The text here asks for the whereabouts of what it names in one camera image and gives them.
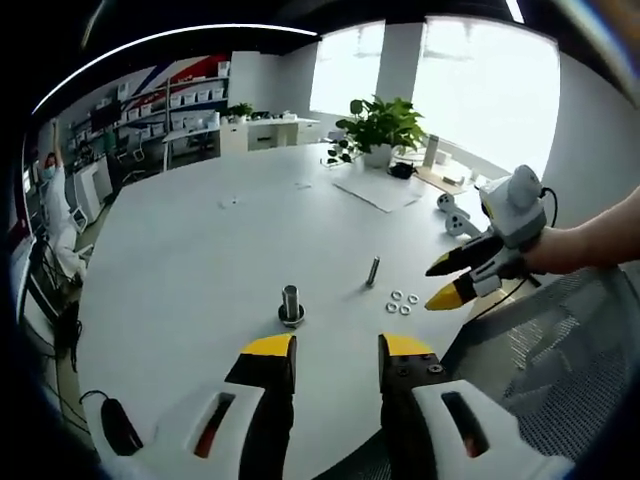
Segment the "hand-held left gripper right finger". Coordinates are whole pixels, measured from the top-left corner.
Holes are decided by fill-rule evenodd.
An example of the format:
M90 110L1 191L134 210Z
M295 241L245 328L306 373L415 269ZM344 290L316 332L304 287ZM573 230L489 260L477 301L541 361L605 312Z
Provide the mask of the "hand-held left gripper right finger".
M563 479L574 464L544 455L517 419L481 390L453 380L431 347L378 337L381 427L394 479Z

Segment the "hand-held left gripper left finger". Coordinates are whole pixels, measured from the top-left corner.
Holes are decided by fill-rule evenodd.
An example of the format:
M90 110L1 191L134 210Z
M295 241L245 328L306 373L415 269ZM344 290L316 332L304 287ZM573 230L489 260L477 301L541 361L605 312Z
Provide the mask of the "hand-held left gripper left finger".
M223 381L206 383L159 417L144 442L121 404L104 401L103 462L112 479L280 479L293 426L296 338L244 347Z

